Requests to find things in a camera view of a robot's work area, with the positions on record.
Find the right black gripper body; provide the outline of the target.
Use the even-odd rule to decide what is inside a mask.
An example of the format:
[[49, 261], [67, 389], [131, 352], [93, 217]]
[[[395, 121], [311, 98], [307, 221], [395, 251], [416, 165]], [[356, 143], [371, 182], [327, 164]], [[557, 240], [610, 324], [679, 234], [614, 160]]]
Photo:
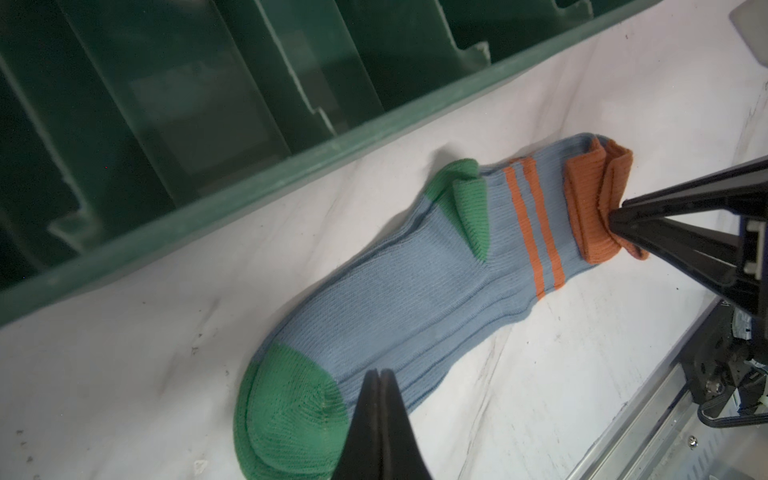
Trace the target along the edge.
[[743, 217], [737, 264], [740, 308], [752, 319], [753, 342], [767, 341], [767, 221]]

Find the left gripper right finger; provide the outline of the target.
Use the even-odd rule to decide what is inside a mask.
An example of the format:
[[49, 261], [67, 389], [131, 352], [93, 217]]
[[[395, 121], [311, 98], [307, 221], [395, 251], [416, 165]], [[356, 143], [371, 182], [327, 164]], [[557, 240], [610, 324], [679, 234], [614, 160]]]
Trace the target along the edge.
[[431, 479], [421, 456], [395, 374], [380, 374], [382, 479]]

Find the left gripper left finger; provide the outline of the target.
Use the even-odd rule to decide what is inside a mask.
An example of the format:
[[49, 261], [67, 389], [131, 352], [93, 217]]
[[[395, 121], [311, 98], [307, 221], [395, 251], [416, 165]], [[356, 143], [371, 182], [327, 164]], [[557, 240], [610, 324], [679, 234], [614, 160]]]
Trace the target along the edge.
[[380, 377], [369, 370], [358, 396], [342, 454], [332, 479], [379, 479], [381, 434], [379, 419]]

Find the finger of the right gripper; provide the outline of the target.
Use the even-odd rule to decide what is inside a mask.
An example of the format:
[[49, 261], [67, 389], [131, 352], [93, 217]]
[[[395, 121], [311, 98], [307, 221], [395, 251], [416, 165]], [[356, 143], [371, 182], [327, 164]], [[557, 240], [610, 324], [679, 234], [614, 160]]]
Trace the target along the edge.
[[619, 237], [661, 258], [740, 308], [740, 232], [730, 234], [670, 218], [621, 219], [620, 210], [610, 214], [609, 222], [612, 232]]
[[626, 200], [620, 218], [657, 219], [713, 210], [766, 219], [767, 157]]

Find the blue green orange sock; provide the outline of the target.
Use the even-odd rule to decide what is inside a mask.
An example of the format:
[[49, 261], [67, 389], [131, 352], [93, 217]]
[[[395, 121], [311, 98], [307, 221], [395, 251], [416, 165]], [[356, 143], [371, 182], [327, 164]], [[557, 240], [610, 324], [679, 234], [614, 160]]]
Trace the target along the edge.
[[328, 277], [254, 354], [234, 449], [248, 479], [327, 479], [366, 372], [418, 407], [451, 367], [567, 280], [621, 251], [610, 232], [632, 152], [591, 133], [483, 166], [440, 169], [404, 223]]

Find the green plastic divider tray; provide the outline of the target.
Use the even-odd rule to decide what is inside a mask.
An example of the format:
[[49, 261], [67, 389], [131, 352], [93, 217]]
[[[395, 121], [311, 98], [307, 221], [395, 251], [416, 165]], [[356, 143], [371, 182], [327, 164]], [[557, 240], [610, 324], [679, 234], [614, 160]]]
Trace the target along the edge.
[[5, 1], [1, 321], [152, 261], [646, 8]]

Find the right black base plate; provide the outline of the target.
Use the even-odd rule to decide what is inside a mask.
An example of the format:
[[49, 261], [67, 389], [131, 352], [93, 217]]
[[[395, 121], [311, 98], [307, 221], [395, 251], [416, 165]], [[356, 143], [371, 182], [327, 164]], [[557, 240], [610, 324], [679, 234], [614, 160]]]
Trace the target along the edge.
[[677, 356], [701, 423], [713, 429], [767, 423], [767, 365], [758, 350], [749, 315], [715, 300]]

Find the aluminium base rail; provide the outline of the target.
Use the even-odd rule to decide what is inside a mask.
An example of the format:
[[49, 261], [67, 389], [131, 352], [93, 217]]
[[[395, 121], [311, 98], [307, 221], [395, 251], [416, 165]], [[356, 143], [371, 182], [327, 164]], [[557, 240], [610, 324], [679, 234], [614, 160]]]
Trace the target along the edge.
[[713, 429], [697, 417], [677, 356], [703, 314], [593, 444], [571, 478], [766, 478], [767, 423]]

